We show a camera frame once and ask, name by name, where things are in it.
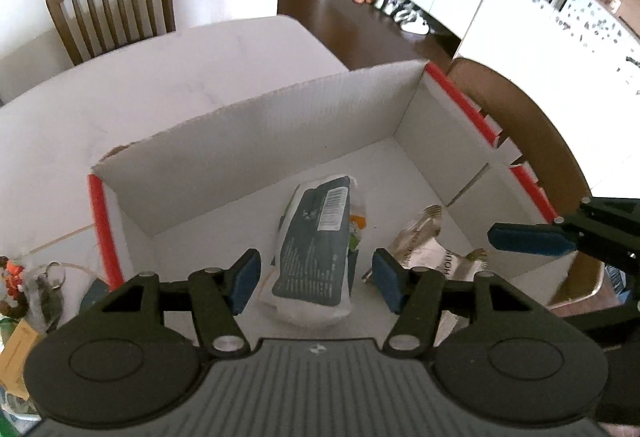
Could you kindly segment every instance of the red stripe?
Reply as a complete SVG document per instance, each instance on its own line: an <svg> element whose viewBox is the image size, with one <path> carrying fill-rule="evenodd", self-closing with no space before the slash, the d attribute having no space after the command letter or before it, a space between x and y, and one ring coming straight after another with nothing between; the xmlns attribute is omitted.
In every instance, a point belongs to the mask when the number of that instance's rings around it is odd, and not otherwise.
<svg viewBox="0 0 640 437"><path fill-rule="evenodd" d="M102 187L100 178L94 174L87 176L87 182L89 184L91 209L94 214L95 235L98 239L100 254L102 255L102 266L107 276L108 286L113 291L124 283L124 279L122 277L122 271L120 270L116 246L113 242L113 235L111 234L104 188Z"/></svg>
<svg viewBox="0 0 640 437"><path fill-rule="evenodd" d="M523 166L512 166L510 170L520 183L520 186L524 188L524 191L529 194L531 200L538 207L545 221L548 223L552 222L558 214L556 214L554 207L549 202L549 199L546 198L542 189L533 181Z"/></svg>
<svg viewBox="0 0 640 437"><path fill-rule="evenodd" d="M454 103L460 107L460 110L462 110L466 117L468 117L469 121L475 125L478 132L480 132L482 137L485 138L486 142L491 146L494 146L499 132L494 132L494 130L480 115L480 112L472 107L472 105L466 100L465 94L458 90L452 81L447 78L447 75L442 72L440 67L434 64L434 62L429 62L427 67L424 68L424 71L436 80L438 85L442 87L442 90L444 90Z"/></svg>

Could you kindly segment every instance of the white cardboard box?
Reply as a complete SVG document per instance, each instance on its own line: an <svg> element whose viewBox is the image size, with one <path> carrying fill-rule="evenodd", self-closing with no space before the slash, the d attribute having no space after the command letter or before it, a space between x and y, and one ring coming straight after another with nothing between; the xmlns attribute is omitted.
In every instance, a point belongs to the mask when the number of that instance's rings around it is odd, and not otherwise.
<svg viewBox="0 0 640 437"><path fill-rule="evenodd" d="M501 253L486 239L494 222L543 223L553 215L533 181L516 178L494 149L497 134L424 61L321 78L218 109L94 167L90 193L106 275L113 287L144 270L182 280L203 267L230 267L255 247L264 276L296 186L346 173L367 203L356 277L377 247L441 204L445 247L463 254L485 247L490 269L546 303L572 258ZM545 264L553 272L531 273ZM256 297L237 318L252 345L261 337L382 342L396 320L375 287L359 280L352 314L320 332L277 320ZM188 315L166 320L194 337Z"/></svg>

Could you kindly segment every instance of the snack package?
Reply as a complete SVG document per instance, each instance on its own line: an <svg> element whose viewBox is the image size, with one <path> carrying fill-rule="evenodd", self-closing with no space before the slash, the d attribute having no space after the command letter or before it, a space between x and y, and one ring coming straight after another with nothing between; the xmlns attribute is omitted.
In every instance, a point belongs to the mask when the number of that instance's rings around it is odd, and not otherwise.
<svg viewBox="0 0 640 437"><path fill-rule="evenodd" d="M332 175L301 184L280 220L273 269L259 299L293 324L334 324L351 312L364 201L356 179Z"/></svg>
<svg viewBox="0 0 640 437"><path fill-rule="evenodd" d="M440 271L448 279L473 280L478 271L486 268L486 251L475 249L466 257L462 257L462 255L445 249L436 240L441 228L442 207L429 206L420 217L409 222L398 233L388 251L402 267L407 269L418 266L430 267ZM366 273L362 277L363 281L369 281L370 274L370 271ZM443 311L435 345L439 345L453 331L459 318L449 311Z"/></svg>

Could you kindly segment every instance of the marble tabletop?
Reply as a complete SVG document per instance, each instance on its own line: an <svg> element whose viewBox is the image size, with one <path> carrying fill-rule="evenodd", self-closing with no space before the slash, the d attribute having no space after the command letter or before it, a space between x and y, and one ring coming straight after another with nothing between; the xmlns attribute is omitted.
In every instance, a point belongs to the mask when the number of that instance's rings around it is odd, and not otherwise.
<svg viewBox="0 0 640 437"><path fill-rule="evenodd" d="M346 70L295 20L274 16L145 40L38 85L0 108L0 254L91 225L86 176L111 148Z"/></svg>

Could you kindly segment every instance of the metal screw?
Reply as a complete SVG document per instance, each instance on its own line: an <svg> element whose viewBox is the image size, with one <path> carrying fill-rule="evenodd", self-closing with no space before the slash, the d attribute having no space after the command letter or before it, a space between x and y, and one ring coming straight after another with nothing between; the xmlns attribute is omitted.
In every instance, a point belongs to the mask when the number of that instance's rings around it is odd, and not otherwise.
<svg viewBox="0 0 640 437"><path fill-rule="evenodd" d="M239 336L218 336L213 340L213 348L220 352L236 352L244 347L244 340Z"/></svg>
<svg viewBox="0 0 640 437"><path fill-rule="evenodd" d="M420 346L420 340L411 334L398 334L389 338L389 347L396 351L415 351Z"/></svg>

